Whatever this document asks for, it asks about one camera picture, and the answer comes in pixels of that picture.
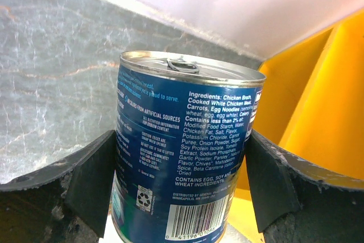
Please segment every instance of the barcode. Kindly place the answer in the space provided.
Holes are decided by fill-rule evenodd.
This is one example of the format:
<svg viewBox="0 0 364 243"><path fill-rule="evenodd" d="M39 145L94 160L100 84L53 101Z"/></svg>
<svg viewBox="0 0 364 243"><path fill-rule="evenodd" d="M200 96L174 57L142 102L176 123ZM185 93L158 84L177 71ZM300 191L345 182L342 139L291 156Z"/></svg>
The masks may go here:
<svg viewBox="0 0 364 243"><path fill-rule="evenodd" d="M167 240L189 240L217 230L224 220L229 196L204 205L180 206L169 208L166 231Z"/></svg>

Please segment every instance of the gray marble surface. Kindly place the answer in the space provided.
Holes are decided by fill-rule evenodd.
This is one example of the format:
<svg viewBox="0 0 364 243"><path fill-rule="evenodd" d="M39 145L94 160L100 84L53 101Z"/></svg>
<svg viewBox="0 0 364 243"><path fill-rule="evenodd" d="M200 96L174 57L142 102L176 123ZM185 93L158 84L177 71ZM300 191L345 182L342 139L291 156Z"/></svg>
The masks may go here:
<svg viewBox="0 0 364 243"><path fill-rule="evenodd" d="M0 0L0 183L115 128L125 50L260 65L104 1Z"/></svg>

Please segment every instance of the can label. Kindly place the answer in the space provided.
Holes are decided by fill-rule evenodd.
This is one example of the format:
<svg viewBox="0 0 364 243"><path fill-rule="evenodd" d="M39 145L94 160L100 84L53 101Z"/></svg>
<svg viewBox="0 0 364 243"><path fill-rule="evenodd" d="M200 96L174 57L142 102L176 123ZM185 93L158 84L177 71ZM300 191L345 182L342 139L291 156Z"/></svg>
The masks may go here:
<svg viewBox="0 0 364 243"><path fill-rule="evenodd" d="M221 237L261 90L186 83L120 66L113 217L125 239Z"/></svg>

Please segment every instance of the tin can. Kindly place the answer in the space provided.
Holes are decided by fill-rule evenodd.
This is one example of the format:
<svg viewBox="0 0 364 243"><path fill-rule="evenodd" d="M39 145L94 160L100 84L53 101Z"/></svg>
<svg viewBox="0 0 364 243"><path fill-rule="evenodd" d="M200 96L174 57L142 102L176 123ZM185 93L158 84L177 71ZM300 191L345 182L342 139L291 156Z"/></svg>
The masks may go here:
<svg viewBox="0 0 364 243"><path fill-rule="evenodd" d="M166 52L121 55L112 218L124 242L218 242L265 76Z"/></svg>

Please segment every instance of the can lid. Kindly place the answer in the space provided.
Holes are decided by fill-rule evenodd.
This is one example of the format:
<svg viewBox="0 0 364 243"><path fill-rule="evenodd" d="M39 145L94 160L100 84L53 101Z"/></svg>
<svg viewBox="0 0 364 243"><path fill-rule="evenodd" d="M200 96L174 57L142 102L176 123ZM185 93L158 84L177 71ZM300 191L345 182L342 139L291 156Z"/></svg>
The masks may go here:
<svg viewBox="0 0 364 243"><path fill-rule="evenodd" d="M192 55L127 51L120 58L123 65L139 72L192 83L260 86L266 79L254 69Z"/></svg>

